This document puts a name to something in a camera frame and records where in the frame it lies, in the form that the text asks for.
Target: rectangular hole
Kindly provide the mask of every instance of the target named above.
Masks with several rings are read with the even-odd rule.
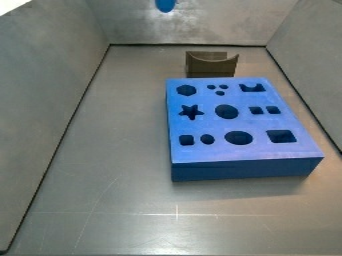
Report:
[[[180,135],[179,136],[179,143],[181,146],[191,146],[195,144],[193,136],[192,135]]]
[[[263,110],[260,107],[249,107],[249,111],[253,115],[260,115],[263,114]]]
[[[280,114],[280,110],[275,106],[267,106],[265,109],[267,109],[269,114]]]
[[[268,130],[265,132],[272,143],[296,142],[293,134],[288,130]]]

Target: shape sorter board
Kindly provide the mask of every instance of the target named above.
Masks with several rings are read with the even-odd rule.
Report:
[[[323,159],[265,78],[167,79],[172,181],[304,176]]]

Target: metal floor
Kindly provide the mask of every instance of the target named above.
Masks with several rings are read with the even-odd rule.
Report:
[[[172,183],[164,79],[187,50],[240,54],[326,158],[307,178]],[[8,255],[342,254],[342,158],[264,48],[112,46]]]

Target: cutout hole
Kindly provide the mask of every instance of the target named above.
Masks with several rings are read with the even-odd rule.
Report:
[[[216,86],[215,86],[213,84],[209,84],[209,85],[207,86],[207,88],[208,88],[209,90],[213,90],[213,89],[216,89]]]
[[[196,116],[204,115],[201,111],[197,110],[197,105],[191,107],[181,105],[183,111],[179,113],[180,116],[187,116],[189,120],[195,120]]]
[[[265,109],[267,109],[269,114],[280,114],[280,110],[275,106],[267,106]]]
[[[249,111],[253,115],[260,115],[263,114],[263,110],[260,107],[249,107]]]
[[[223,119],[233,119],[239,115],[239,111],[231,105],[219,105],[215,108],[216,115]]]
[[[248,87],[244,84],[239,84],[239,86],[243,92],[264,92],[265,91],[261,84],[256,84],[253,87]]]
[[[179,143],[181,146],[192,146],[195,144],[193,136],[192,135],[180,135]]]
[[[241,131],[228,132],[224,139],[233,145],[247,145],[252,142],[252,136],[247,132]]]
[[[180,95],[191,96],[196,93],[196,88],[191,85],[184,84],[176,88],[176,92]]]
[[[265,132],[272,143],[296,142],[293,134],[288,130],[268,130]]]
[[[215,138],[209,135],[209,134],[204,134],[200,137],[200,141],[205,144],[205,145],[211,145],[215,142]]]
[[[216,95],[223,96],[224,92],[223,91],[216,91]]]
[[[228,86],[227,86],[225,84],[221,84],[221,85],[219,86],[219,88],[223,89],[223,90],[227,90],[227,89],[228,89]]]

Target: side wall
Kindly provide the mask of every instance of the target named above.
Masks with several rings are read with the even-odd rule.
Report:
[[[342,4],[300,0],[267,50],[342,151]]]
[[[86,0],[112,44],[265,45],[297,0]]]
[[[0,252],[8,249],[108,43],[82,0],[0,17]]]

